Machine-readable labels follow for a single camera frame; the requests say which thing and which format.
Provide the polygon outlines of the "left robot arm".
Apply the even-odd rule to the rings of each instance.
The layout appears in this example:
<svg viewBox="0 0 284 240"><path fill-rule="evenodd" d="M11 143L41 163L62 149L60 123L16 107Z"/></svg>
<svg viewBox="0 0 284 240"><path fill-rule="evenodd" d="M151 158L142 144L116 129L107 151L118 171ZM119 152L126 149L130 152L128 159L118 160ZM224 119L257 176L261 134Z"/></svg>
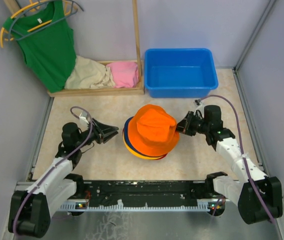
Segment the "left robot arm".
<svg viewBox="0 0 284 240"><path fill-rule="evenodd" d="M69 198L80 198L86 192L83 177L72 171L83 153L82 147L104 144L118 134L118 127L96 119L81 131L74 122L62 128L62 141L51 166L25 190L17 190L11 198L8 230L15 235L42 238L51 219Z"/></svg>

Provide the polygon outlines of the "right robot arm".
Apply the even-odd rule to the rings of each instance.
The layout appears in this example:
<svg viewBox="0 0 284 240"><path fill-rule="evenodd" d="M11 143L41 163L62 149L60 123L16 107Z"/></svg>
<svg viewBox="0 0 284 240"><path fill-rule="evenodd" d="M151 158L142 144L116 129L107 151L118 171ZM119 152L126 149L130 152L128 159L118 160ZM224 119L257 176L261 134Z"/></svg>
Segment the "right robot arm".
<svg viewBox="0 0 284 240"><path fill-rule="evenodd" d="M176 128L177 132L205 135L206 142L226 160L237 180L220 171L208 174L205 192L211 198L219 195L234 203L248 225L282 217L282 187L276 177L269 177L242 152L233 132L223 126L217 105L189 111Z"/></svg>

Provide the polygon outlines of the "red bucket hat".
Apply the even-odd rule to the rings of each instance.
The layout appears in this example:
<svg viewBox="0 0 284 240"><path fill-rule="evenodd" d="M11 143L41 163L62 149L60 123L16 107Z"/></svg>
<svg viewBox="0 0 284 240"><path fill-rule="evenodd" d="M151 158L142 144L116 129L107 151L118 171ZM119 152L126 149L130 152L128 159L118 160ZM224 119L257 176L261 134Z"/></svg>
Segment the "red bucket hat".
<svg viewBox="0 0 284 240"><path fill-rule="evenodd" d="M161 159L165 158L166 156L167 156L167 154L164 154L164 155L162 155L160 157L157 157L155 160L161 160Z"/></svg>

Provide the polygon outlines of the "orange hat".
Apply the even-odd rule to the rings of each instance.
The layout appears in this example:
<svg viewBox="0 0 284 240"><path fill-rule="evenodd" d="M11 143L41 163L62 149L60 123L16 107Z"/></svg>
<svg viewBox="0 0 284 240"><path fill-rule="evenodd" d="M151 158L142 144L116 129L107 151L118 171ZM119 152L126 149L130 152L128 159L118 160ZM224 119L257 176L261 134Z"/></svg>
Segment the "orange hat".
<svg viewBox="0 0 284 240"><path fill-rule="evenodd" d="M137 152L159 157L172 151L179 142L177 122L162 107L147 104L125 123L128 144Z"/></svg>

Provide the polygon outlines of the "blue plastic bin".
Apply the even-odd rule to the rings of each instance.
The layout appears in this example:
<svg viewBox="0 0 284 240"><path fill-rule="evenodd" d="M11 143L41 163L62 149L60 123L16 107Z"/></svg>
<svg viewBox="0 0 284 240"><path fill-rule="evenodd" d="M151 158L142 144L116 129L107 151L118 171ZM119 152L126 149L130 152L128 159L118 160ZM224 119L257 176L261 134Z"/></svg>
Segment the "blue plastic bin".
<svg viewBox="0 0 284 240"><path fill-rule="evenodd" d="M201 98L218 88L210 50L151 48L145 52L144 83L152 98Z"/></svg>

